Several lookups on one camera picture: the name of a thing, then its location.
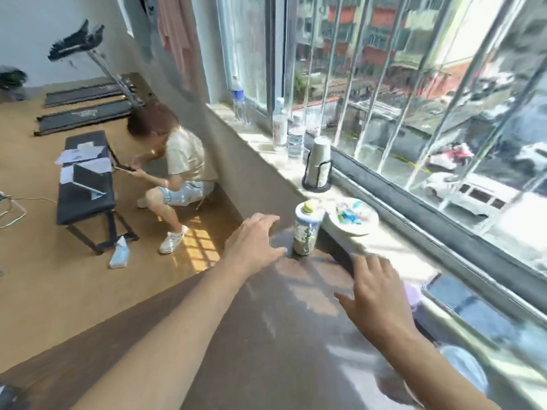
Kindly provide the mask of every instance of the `white sneaker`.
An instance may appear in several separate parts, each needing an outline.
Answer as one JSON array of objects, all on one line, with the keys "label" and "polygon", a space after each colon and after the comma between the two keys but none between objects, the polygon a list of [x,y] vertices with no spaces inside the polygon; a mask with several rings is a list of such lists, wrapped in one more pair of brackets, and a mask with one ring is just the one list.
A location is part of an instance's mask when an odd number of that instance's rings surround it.
[{"label": "white sneaker", "polygon": [[182,226],[181,233],[168,232],[168,236],[165,238],[163,243],[161,243],[160,253],[164,255],[173,253],[174,249],[176,249],[178,245],[180,245],[180,243],[182,242],[182,239],[184,238],[184,234],[186,233],[187,230],[188,230],[188,227]]}]

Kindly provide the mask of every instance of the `brown table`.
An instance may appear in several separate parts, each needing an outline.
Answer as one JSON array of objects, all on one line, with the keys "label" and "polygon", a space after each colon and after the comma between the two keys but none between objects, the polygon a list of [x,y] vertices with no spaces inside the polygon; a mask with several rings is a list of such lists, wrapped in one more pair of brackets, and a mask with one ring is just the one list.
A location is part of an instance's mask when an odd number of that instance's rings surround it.
[{"label": "brown table", "polygon": [[[291,231],[272,242],[290,248]],[[374,383],[376,352],[332,296],[352,287],[334,259],[351,265],[322,231],[311,256],[289,255],[249,279],[215,332],[182,409],[407,408],[383,397]],[[14,410],[68,409],[202,275],[0,374],[0,381],[24,387]]]}]

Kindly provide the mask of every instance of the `scooter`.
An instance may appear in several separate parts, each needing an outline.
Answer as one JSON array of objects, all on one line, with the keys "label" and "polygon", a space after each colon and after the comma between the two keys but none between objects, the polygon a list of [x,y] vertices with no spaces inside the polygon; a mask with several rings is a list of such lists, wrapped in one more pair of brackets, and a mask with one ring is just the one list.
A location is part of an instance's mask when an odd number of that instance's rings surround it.
[{"label": "scooter", "polygon": [[428,162],[452,171],[458,165],[466,165],[474,156],[466,143],[451,143],[446,149],[430,155]]}]

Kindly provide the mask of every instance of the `stack of paper cups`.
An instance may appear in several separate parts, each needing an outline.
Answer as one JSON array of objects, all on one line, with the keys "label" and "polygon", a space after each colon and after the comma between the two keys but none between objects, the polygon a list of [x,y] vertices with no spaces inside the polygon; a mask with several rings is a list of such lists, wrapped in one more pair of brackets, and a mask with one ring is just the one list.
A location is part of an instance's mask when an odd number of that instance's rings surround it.
[{"label": "stack of paper cups", "polygon": [[325,186],[330,171],[330,139],[317,137],[313,142],[310,159],[308,160],[306,182],[311,187],[321,188]]}]

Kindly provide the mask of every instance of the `person's hair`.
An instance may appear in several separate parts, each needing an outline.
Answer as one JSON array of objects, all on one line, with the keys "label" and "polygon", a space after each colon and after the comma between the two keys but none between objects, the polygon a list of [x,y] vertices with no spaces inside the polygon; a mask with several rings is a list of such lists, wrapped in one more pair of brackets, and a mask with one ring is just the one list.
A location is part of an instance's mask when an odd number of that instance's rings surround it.
[{"label": "person's hair", "polygon": [[127,130],[134,138],[146,138],[152,131],[167,135],[178,125],[177,116],[161,102],[148,102],[134,108],[127,118]]}]

